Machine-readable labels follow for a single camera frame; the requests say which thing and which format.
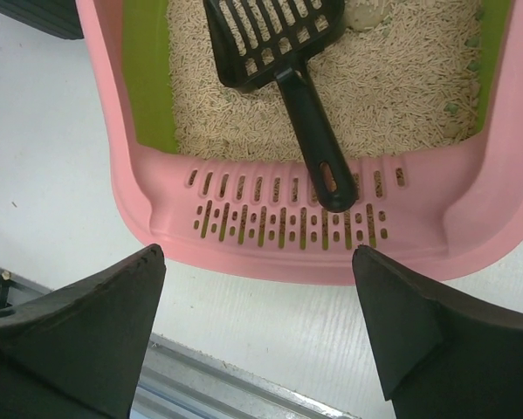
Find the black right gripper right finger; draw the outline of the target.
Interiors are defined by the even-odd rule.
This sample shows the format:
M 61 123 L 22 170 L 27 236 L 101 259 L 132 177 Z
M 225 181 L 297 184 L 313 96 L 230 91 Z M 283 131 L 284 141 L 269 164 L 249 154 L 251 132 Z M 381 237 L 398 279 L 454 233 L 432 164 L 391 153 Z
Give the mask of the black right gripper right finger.
M 352 259 L 382 392 L 398 418 L 523 418 L 523 313 L 361 245 Z

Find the black slotted litter scoop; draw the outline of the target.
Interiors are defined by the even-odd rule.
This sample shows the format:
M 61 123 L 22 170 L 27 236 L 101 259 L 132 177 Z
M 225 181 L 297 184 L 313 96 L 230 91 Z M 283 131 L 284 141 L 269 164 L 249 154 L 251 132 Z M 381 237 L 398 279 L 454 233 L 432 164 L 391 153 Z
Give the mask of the black slotted litter scoop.
M 342 1 L 206 1 L 218 78 L 249 93 L 276 82 L 319 203 L 349 210 L 354 178 L 307 69 L 344 33 Z

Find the black trash bin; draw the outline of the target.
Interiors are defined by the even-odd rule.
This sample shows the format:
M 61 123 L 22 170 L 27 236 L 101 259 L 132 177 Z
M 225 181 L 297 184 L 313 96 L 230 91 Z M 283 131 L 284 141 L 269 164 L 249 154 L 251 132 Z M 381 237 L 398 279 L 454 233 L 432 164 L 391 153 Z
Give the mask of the black trash bin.
M 57 38 L 77 40 L 84 37 L 74 0 L 0 1 L 0 11 Z

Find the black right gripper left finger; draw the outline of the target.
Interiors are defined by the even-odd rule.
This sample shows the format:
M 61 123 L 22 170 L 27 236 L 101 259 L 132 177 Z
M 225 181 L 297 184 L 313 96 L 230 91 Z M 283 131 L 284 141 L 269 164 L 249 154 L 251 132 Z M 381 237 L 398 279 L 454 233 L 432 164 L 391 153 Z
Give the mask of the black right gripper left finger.
M 0 418 L 127 418 L 166 266 L 157 244 L 0 310 Z

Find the pink green litter box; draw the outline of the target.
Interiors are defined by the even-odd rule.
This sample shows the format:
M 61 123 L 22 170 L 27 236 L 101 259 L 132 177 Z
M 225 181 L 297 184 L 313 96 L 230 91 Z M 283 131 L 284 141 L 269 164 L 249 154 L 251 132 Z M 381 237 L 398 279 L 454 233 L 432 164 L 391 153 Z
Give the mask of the pink green litter box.
M 523 240 L 523 1 L 485 5 L 482 130 L 446 148 L 362 158 L 347 213 L 317 204 L 300 163 L 176 155 L 169 112 L 167 5 L 80 1 L 79 19 L 107 124 L 118 210 L 144 244 L 212 271 L 290 283 L 353 282 L 368 244 L 449 280 Z

